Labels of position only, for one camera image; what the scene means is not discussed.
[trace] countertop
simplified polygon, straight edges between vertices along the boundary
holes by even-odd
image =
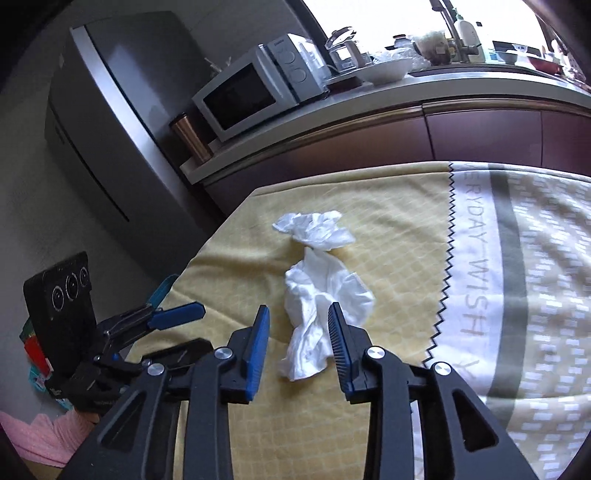
[[[197,183],[271,145],[324,125],[385,108],[465,96],[540,98],[591,110],[591,95],[558,78],[504,72],[406,76],[396,83],[380,87],[364,84],[304,105],[226,143],[207,163],[199,165],[191,159],[181,169],[191,183]]]

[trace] microwave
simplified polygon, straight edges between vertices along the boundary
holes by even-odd
[[[287,34],[251,48],[194,97],[224,142],[327,92],[330,70],[316,45]]]

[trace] white tissue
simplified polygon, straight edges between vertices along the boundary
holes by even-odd
[[[333,210],[326,213],[286,213],[273,228],[287,233],[294,240],[308,247],[327,252],[355,242],[355,237],[346,228],[339,228],[336,222],[342,217]]]
[[[348,272],[338,258],[308,247],[304,259],[285,273],[285,284],[285,311],[294,332],[279,371],[294,381],[324,370],[326,359],[333,354],[328,328],[330,305],[338,301],[346,322],[362,326],[375,299],[358,275]]]

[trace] microwave door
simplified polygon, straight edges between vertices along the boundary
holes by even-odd
[[[221,141],[297,105],[269,55],[252,48],[193,100]]]

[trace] window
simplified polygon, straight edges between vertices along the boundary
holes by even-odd
[[[304,0],[327,37],[351,26],[368,50],[383,50],[395,35],[422,35],[432,30],[448,32],[440,13],[429,0]],[[488,40],[518,43],[534,48],[545,45],[535,14],[522,0],[452,0],[464,19],[481,22]]]

